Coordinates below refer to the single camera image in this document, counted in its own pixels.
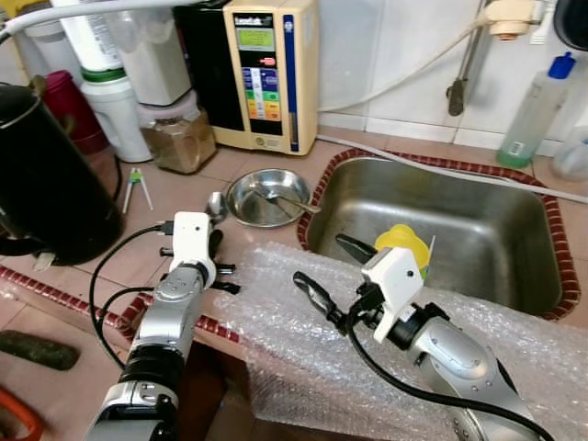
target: label on machine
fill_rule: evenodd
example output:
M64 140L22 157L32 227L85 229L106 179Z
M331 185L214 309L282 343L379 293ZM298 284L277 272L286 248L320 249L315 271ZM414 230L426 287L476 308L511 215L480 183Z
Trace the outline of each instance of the label on machine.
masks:
M274 19L271 14L234 14L251 130L282 135Z

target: stainless steel bowl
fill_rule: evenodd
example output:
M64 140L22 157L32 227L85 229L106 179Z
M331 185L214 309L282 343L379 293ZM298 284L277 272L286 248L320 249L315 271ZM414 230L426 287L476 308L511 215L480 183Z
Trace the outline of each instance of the stainless steel bowl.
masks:
M304 212L280 198L280 195L309 203L311 193L299 175L279 168L257 170L240 177L227 191L227 204L231 214L245 225L275 228L295 221Z

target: blue bottle cap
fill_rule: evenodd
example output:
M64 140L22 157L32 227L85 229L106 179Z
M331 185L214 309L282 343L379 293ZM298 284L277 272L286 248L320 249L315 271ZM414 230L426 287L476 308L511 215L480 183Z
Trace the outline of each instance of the blue bottle cap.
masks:
M551 78L565 80L571 72L576 61L571 57L571 52L566 52L562 57L556 57L551 64L548 75Z

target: red handle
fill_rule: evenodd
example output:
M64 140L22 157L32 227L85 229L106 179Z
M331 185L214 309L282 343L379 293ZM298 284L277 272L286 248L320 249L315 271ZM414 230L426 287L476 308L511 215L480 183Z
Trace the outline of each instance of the red handle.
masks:
M28 435L18 440L8 438L6 441L39 441L43 435L43 422L21 400L10 392L0 388L0 406L7 408L28 429Z

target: white hose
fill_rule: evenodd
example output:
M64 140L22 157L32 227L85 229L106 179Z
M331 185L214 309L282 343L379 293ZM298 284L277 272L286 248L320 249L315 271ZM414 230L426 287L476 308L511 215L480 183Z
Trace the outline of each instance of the white hose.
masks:
M480 14L478 16L478 18L476 18L476 20L466 28L466 30L464 30L455 39L453 39L448 45L446 45L444 47L444 49L434 53L433 56L426 59L426 61L422 62L416 69L414 69L410 73L386 83L384 86L380 87L379 89L369 93L368 95L366 95L362 98L359 98L358 100L356 100L352 103L344 103L344 104L337 104L337 105L333 105L333 106L321 107L321 108L319 108L319 112L333 112L336 110L341 110L342 108L348 108L348 107L356 106L358 104L364 104L364 103L367 103L368 101L371 101L372 99L374 99L380 95L385 94L386 92L390 91L391 89L393 89L395 87L398 87L399 85L403 84L405 81L411 79L415 75L417 75L420 72L422 72L423 70L425 70L431 64L433 64L434 62L439 60L442 56L444 56L446 53L448 53L453 48L455 48L463 39L465 39L474 30L476 30L477 28L480 28L482 26L486 26L487 24L489 24L489 21L486 18L486 16L484 16L483 14Z
M46 21L54 21L59 18L91 16L93 14L129 11L131 9L193 5L201 1L203 0L113 0L108 2L84 3L75 6L49 7L8 20L5 23L3 31L10 35L15 35L29 26L35 26Z
M480 182L483 184L491 184L493 186L498 186L498 187L518 188L520 190L532 191L533 193L537 193L539 195L553 196L555 198L572 200L574 202L579 202L581 204L588 205L588 197L573 195L572 193L565 193L563 191L552 190L551 188L530 186L528 184L521 184L519 182L515 182L515 181L511 181L511 180L496 179L495 177L486 177L486 176L480 176L480 175L467 175L464 173L447 170L445 168L439 168L439 167L434 167L432 165L420 164L415 161L411 161L410 159L402 158L396 154L382 151L382 150L377 149L375 147L369 147L368 145L360 144L359 142L340 140L338 138L334 138L331 136L318 135L316 137L316 139L321 140L321 141L332 142L335 144L341 144L341 145L344 145L347 147L354 147L356 149L363 150L364 152L373 153L373 154L380 156L382 158L390 159L391 161L396 161L397 163L409 165L410 167L418 168L419 170L425 170L426 172L435 173L437 175L455 177L457 179L463 179L464 181Z

